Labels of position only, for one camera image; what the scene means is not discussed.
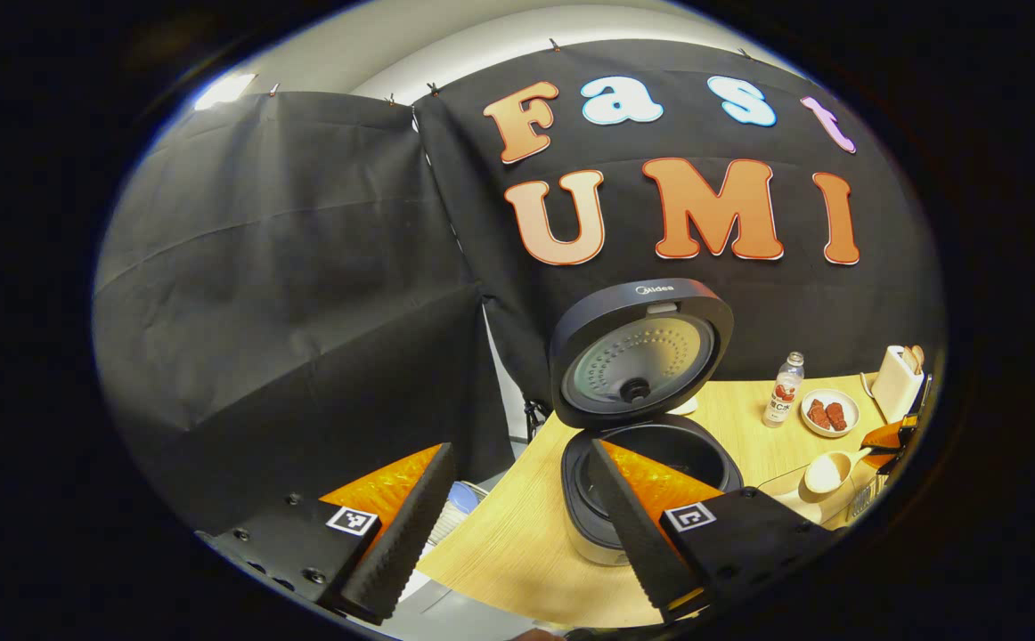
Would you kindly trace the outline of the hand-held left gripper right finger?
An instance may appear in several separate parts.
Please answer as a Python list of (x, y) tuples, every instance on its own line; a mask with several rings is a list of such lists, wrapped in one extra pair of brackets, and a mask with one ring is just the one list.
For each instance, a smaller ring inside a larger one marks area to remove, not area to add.
[(755, 487), (721, 492), (614, 443), (592, 444), (588, 475), (666, 623), (755, 599), (836, 541)]

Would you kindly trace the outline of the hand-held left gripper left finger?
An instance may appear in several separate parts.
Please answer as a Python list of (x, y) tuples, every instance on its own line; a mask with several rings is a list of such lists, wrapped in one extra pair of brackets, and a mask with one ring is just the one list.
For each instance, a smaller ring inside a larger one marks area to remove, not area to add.
[(392, 616), (456, 479), (441, 442), (315, 498), (291, 492), (216, 534), (225, 560), (372, 625)]

